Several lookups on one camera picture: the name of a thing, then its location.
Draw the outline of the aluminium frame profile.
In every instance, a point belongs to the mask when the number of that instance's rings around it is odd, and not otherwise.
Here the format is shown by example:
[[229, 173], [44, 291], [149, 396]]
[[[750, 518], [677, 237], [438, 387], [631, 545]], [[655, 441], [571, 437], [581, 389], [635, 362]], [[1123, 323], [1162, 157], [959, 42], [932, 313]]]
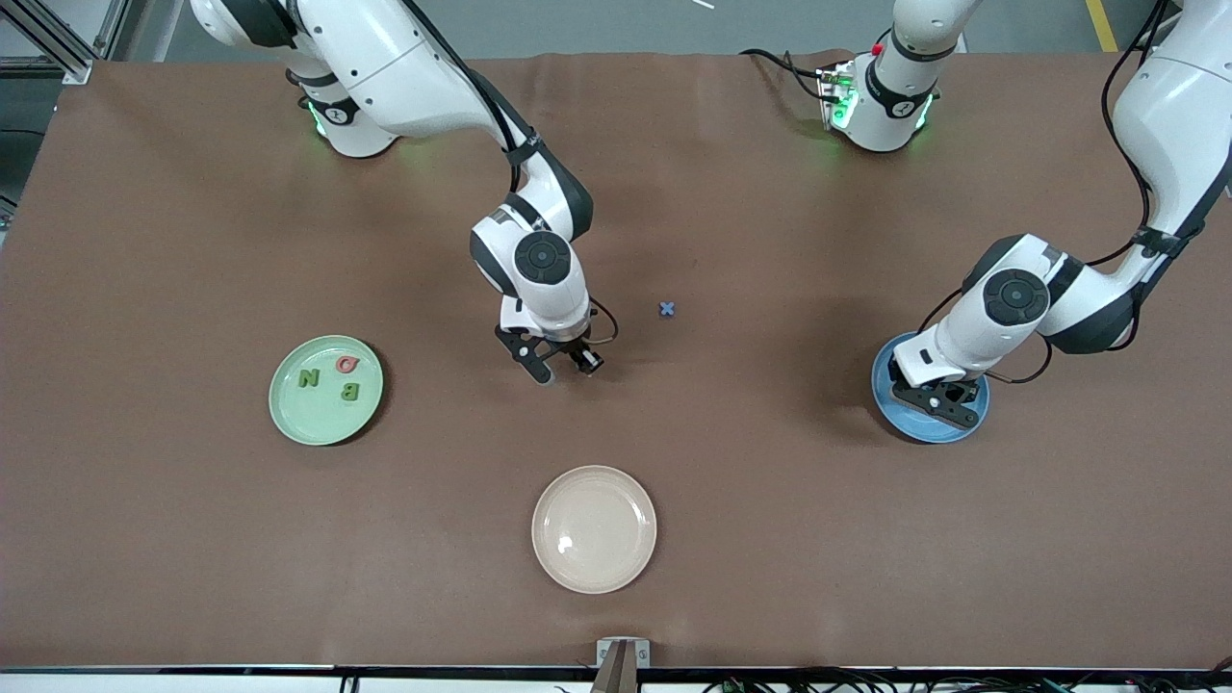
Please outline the aluminium frame profile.
[[0, 79], [89, 81], [110, 59], [133, 0], [0, 0]]

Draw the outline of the green plate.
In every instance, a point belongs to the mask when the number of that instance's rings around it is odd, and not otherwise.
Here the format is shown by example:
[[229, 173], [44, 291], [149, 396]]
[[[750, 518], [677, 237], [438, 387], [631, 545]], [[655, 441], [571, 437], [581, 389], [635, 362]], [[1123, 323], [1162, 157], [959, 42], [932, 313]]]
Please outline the green plate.
[[[342, 354], [361, 358], [356, 372], [336, 372]], [[320, 386], [299, 388], [301, 369], [320, 369]], [[340, 398], [344, 383], [359, 382], [356, 402]], [[340, 444], [370, 424], [381, 407], [386, 374], [372, 346], [347, 335], [322, 335], [294, 346], [274, 370], [269, 383], [269, 416], [277, 429], [296, 443], [325, 448]]]

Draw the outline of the beige plate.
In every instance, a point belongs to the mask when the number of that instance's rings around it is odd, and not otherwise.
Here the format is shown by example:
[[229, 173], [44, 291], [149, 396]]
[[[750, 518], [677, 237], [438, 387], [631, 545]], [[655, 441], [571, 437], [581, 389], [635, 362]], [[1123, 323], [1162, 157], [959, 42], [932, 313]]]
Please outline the beige plate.
[[529, 531], [554, 583], [580, 596], [609, 596], [650, 566], [658, 518], [650, 493], [630, 474], [588, 465], [559, 475], [541, 493]]

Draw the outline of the brown table mat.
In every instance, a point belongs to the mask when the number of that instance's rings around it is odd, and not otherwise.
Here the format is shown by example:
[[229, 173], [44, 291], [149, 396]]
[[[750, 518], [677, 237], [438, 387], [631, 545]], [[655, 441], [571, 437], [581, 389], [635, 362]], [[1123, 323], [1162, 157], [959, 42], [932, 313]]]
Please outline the brown table mat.
[[[1133, 346], [994, 383], [971, 438], [913, 444], [871, 396], [994, 240], [1133, 233], [1110, 65], [956, 55], [871, 155], [747, 57], [480, 60], [598, 206], [577, 253], [621, 335], [547, 387], [468, 254], [509, 182], [485, 133], [351, 162], [278, 64], [97, 67], [0, 252], [0, 665], [573, 665], [611, 635], [664, 666], [1232, 656], [1231, 199]], [[269, 386], [322, 335], [372, 346], [384, 395], [313, 448]], [[529, 536], [588, 465], [658, 518], [609, 596]]]

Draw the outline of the yellow floor tape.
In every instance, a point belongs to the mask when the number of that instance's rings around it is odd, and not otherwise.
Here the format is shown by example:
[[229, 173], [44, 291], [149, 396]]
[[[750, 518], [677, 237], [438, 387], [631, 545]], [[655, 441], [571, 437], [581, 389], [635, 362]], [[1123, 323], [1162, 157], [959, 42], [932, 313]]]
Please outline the yellow floor tape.
[[1117, 48], [1117, 36], [1115, 36], [1104, 0], [1083, 0], [1083, 2], [1100, 51], [1116, 53], [1120, 49]]

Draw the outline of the blue plate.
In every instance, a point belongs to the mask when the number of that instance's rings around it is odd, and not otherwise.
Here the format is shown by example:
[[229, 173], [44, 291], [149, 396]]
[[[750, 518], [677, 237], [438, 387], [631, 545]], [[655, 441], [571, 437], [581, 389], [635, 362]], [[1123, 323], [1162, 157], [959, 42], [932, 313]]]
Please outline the blue plate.
[[893, 425], [898, 433], [907, 438], [933, 445], [958, 443], [963, 438], [972, 435], [982, 425], [988, 414], [991, 406], [988, 379], [979, 376], [986, 379], [986, 387], [983, 387], [982, 397], [975, 403], [975, 408], [982, 414], [982, 420], [973, 429], [963, 430], [949, 425], [942, 420], [933, 420], [933, 418], [919, 409], [901, 402], [901, 400], [894, 398], [890, 393], [890, 388], [898, 383], [893, 367], [890, 367], [890, 361], [893, 359], [893, 348], [907, 342], [910, 337], [910, 333], [899, 334], [885, 343], [885, 346], [881, 346], [877, 351], [870, 377], [873, 402], [877, 404], [885, 420], [888, 420], [890, 425]]

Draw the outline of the white table edge strip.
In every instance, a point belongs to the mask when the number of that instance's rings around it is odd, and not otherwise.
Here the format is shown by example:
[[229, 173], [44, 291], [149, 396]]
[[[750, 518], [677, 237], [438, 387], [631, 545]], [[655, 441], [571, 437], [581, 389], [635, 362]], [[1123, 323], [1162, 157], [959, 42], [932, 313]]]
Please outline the white table edge strip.
[[[589, 693], [595, 665], [159, 665], [0, 668], [0, 693]], [[638, 672], [639, 693], [1232, 693], [1207, 668], [706, 666]]]

